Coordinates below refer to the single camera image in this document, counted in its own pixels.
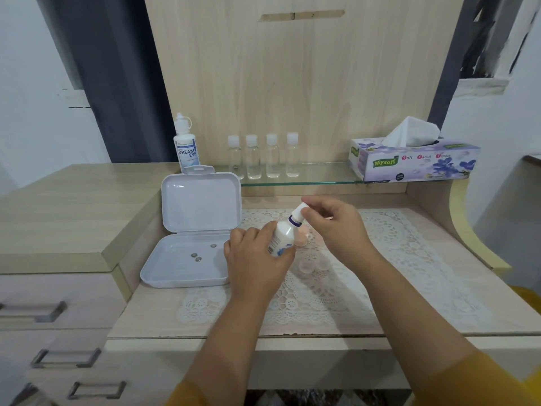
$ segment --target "hand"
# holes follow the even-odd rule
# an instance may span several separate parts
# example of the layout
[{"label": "hand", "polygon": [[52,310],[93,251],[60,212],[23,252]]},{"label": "hand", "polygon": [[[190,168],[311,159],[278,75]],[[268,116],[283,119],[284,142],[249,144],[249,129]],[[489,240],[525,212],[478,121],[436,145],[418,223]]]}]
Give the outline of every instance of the hand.
[{"label": "hand", "polygon": [[267,251],[276,221],[261,230],[234,229],[223,245],[227,271],[231,282],[231,299],[245,304],[268,304],[286,277],[295,259],[295,247],[288,248],[280,257],[271,257]]},{"label": "hand", "polygon": [[329,251],[350,270],[356,272],[369,259],[379,256],[353,205],[316,195],[302,197],[302,201],[310,205],[301,211],[302,216],[321,234]]}]

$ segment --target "bottle label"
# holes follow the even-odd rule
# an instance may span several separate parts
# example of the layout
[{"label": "bottle label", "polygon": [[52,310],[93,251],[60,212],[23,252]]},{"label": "bottle label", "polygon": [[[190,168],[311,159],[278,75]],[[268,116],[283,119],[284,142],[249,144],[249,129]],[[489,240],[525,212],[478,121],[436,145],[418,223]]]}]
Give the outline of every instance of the bottle label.
[{"label": "bottle label", "polygon": [[199,165],[199,154],[198,149],[195,147],[195,140],[185,145],[178,143],[176,145],[176,153],[179,157],[181,168]]},{"label": "bottle label", "polygon": [[293,244],[289,244],[288,241],[282,241],[276,234],[273,234],[268,251],[274,257],[279,257],[287,248],[291,248],[292,246]]}]

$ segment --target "yellow sleeve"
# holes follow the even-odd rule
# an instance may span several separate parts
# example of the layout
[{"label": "yellow sleeve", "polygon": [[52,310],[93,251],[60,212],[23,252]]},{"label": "yellow sleeve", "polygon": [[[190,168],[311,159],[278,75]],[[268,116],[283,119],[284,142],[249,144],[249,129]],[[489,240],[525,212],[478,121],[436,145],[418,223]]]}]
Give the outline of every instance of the yellow sleeve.
[{"label": "yellow sleeve", "polygon": [[165,406],[207,406],[201,391],[189,383],[179,383]]},{"label": "yellow sleeve", "polygon": [[477,352],[436,376],[416,406],[539,406],[525,384],[503,370],[490,356]]}]

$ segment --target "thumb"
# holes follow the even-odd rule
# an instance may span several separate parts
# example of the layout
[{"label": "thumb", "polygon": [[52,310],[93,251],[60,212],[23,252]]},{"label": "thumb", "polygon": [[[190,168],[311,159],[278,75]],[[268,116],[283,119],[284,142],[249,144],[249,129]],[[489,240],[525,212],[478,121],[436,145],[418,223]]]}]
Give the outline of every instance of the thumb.
[{"label": "thumb", "polygon": [[327,219],[323,218],[315,209],[303,208],[301,214],[308,221],[308,223],[312,225],[312,227],[321,235],[325,232],[325,229],[327,229],[328,226],[331,224]]},{"label": "thumb", "polygon": [[283,268],[284,273],[287,272],[295,259],[296,248],[292,246],[287,248],[279,257],[278,262],[280,267]]}]

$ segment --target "white tissue paper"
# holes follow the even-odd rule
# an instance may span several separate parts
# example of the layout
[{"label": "white tissue paper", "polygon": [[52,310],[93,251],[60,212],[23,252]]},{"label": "white tissue paper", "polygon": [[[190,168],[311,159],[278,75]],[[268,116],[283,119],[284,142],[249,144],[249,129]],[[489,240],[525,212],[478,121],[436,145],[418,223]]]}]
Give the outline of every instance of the white tissue paper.
[{"label": "white tissue paper", "polygon": [[440,130],[436,124],[414,117],[406,117],[402,123],[383,138],[385,147],[420,147],[438,139]]}]

